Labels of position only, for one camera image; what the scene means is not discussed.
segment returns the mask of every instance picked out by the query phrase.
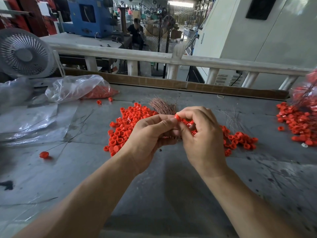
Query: railing post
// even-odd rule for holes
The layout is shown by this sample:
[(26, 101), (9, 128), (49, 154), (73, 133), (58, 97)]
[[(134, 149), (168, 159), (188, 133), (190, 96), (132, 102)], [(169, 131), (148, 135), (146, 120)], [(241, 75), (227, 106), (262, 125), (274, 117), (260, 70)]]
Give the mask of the railing post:
[(287, 76), (287, 78), (284, 80), (284, 82), (282, 83), (282, 85), (279, 87), (279, 90), (285, 90), (288, 91), (293, 84), (295, 83), (295, 81), (298, 79), (298, 76)]
[(256, 78), (258, 77), (258, 75), (259, 75), (259, 72), (249, 72), (241, 87), (251, 88)]
[(96, 57), (85, 56), (88, 71), (98, 72)]
[(169, 64), (167, 70), (167, 79), (177, 79), (177, 72), (178, 72), (178, 65), (176, 64)]
[(128, 60), (128, 75), (137, 76), (138, 75), (138, 62), (133, 60)]
[(209, 68), (206, 84), (215, 84), (219, 68)]

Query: gray table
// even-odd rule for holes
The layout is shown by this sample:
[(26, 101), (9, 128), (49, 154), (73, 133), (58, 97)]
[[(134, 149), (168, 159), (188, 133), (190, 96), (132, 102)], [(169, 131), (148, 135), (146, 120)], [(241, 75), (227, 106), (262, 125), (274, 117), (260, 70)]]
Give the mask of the gray table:
[[(203, 105), (219, 123), (259, 138), (257, 149), (236, 149), (227, 158), (245, 184), (269, 202), (308, 237), (317, 235), (316, 148), (291, 141), (278, 132), (278, 101), (158, 88), (113, 85), (120, 90), (112, 103), (80, 103), (65, 140), (27, 147), (1, 148), (0, 181), (12, 179), (11, 191), (0, 188), (0, 234), (10, 237), (62, 200), (110, 158), (109, 123), (120, 107), (147, 105), (160, 96), (177, 108)], [(230, 117), (237, 122), (228, 124)], [(52, 161), (38, 154), (50, 149)], [(137, 176), (105, 224), (101, 237), (127, 236), (237, 237), (220, 205), (189, 164), (182, 143), (156, 152), (150, 167)]]

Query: plastic sheet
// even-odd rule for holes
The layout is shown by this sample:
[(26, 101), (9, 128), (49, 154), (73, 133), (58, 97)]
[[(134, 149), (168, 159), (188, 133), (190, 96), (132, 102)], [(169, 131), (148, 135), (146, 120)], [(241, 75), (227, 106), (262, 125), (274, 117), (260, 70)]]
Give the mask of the plastic sheet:
[(26, 77), (0, 83), (0, 107), (19, 105), (33, 93), (33, 86)]
[(14, 107), (0, 116), (0, 145), (63, 141), (79, 102)]
[(66, 76), (53, 82), (45, 95), (56, 103), (69, 102), (81, 98), (108, 98), (118, 93), (99, 75)]
[(307, 74), (306, 80), (291, 89), (294, 104), (301, 108), (309, 108), (317, 114), (317, 68)]

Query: fan grille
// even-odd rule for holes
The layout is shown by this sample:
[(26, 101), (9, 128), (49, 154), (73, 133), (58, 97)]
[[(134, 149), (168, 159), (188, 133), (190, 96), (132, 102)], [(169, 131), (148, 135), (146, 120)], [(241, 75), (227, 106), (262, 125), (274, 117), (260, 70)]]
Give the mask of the fan grille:
[(56, 69), (48, 45), (32, 33), (18, 28), (0, 31), (0, 64), (3, 71), (12, 77), (45, 77)]

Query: right hand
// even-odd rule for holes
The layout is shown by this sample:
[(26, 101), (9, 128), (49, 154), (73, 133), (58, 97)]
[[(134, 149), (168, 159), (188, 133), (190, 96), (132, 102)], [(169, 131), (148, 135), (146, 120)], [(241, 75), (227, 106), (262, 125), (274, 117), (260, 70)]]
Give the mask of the right hand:
[(197, 133), (192, 135), (187, 125), (179, 127), (189, 162), (200, 176), (217, 177), (229, 170), (224, 155), (223, 132), (210, 109), (187, 107), (177, 112), (182, 119), (193, 120)]

